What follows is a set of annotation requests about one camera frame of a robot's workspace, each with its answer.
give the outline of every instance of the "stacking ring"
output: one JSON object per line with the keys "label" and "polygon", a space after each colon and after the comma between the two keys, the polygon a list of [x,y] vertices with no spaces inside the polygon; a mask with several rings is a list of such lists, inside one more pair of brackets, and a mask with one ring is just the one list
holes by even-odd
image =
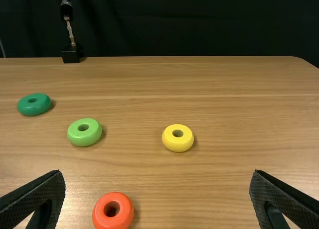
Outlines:
{"label": "stacking ring", "polygon": [[24,116],[36,116],[47,112],[51,107],[51,99],[46,94],[36,93],[19,100],[17,108]]}
{"label": "stacking ring", "polygon": [[173,152],[184,152],[191,148],[194,143],[192,131],[185,125],[172,124],[161,135],[164,146]]}
{"label": "stacking ring", "polygon": [[92,221],[96,229],[127,229],[132,223],[134,207],[122,193],[108,193],[96,203]]}
{"label": "stacking ring", "polygon": [[92,118],[82,118],[70,124],[67,137],[79,147],[89,146],[99,140],[102,134],[101,125]]}

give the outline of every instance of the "black curtain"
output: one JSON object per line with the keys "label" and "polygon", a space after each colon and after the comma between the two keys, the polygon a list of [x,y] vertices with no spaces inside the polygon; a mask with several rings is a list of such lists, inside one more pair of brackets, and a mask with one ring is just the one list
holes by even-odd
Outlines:
{"label": "black curtain", "polygon": [[[0,0],[7,57],[60,56],[61,0]],[[319,0],[72,0],[86,56],[297,56],[319,66]]]}

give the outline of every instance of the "wooden table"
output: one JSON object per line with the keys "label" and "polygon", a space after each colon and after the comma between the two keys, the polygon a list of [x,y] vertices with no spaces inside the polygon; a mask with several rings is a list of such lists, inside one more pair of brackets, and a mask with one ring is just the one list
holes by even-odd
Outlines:
{"label": "wooden table", "polygon": [[[17,101],[36,92],[55,107],[21,116]],[[256,229],[255,169],[319,198],[319,69],[299,58],[0,59],[0,115],[0,195],[61,170],[58,229],[93,228],[113,191],[133,200],[132,229]],[[66,130],[84,117],[106,134],[78,148]],[[164,148],[173,123],[192,129],[191,150]]]}

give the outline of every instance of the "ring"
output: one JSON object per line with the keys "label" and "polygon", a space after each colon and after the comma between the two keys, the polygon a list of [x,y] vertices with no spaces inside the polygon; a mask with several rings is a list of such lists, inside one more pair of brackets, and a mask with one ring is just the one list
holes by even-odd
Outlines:
{"label": "ring", "polygon": [[92,221],[96,229],[127,229],[134,216],[130,199],[122,193],[108,193],[96,203]]}
{"label": "ring", "polygon": [[47,112],[51,107],[51,99],[46,94],[36,93],[19,100],[17,109],[24,116],[36,116]]}
{"label": "ring", "polygon": [[101,125],[92,118],[82,118],[70,124],[67,137],[79,147],[89,146],[99,140],[102,134]]}
{"label": "ring", "polygon": [[185,125],[172,124],[161,135],[164,146],[173,152],[184,152],[191,148],[194,143],[192,131]]}

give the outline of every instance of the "black mount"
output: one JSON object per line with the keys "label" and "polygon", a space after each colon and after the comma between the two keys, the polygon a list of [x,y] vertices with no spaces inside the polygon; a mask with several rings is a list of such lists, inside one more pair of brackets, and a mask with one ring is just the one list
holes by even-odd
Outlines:
{"label": "black mount", "polygon": [[71,0],[62,0],[60,6],[60,16],[62,21],[66,23],[71,40],[70,45],[66,46],[63,51],[61,51],[63,62],[79,63],[80,58],[83,57],[83,49],[79,43],[75,42],[72,32],[71,22],[73,20],[73,9]]}

